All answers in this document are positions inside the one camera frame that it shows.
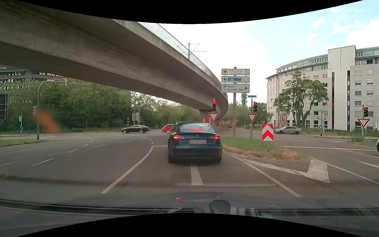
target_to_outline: yield sign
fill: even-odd
[[[211,120],[214,122],[216,121],[218,113],[208,113],[208,115],[210,116]]]
[[[369,122],[369,118],[358,118],[358,121],[362,125],[362,127],[365,127],[366,124]]]
[[[253,123],[255,118],[257,117],[256,113],[248,113],[247,115],[248,115],[248,118],[251,121],[251,123]]]

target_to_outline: road sign board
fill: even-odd
[[[249,76],[223,76],[222,82],[249,83]]]
[[[251,121],[251,123],[253,123],[255,118],[257,117],[256,113],[248,113],[247,115],[248,115],[248,118]]]
[[[222,69],[222,75],[249,75],[249,69]]]
[[[362,125],[362,127],[365,127],[366,124],[369,122],[369,118],[358,118],[358,122]]]
[[[249,93],[249,84],[222,84],[222,93]]]
[[[274,141],[273,135],[273,125],[272,124],[261,124],[262,128],[262,138],[263,141]]]
[[[208,113],[208,115],[210,116],[211,120],[214,122],[216,121],[218,113]]]

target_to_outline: concrete overpass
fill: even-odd
[[[220,81],[158,24],[0,0],[0,64],[137,91],[218,119],[228,109]]]

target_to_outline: road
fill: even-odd
[[[217,132],[232,134],[224,128]],[[249,130],[237,132],[249,137]],[[261,137],[260,131],[253,134]],[[275,135],[275,143],[309,155],[302,160],[259,161],[224,153],[221,164],[169,164],[169,134],[158,130],[45,137],[50,141],[0,148],[0,172],[5,174],[0,198],[60,202],[105,193],[231,191],[263,197],[329,197],[379,206],[379,154],[345,139]]]

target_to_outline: sky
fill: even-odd
[[[206,52],[194,55],[218,79],[222,68],[249,68],[249,94],[266,102],[266,78],[280,66],[331,48],[379,46],[379,0],[250,22],[159,24],[183,45],[199,43],[195,51]]]

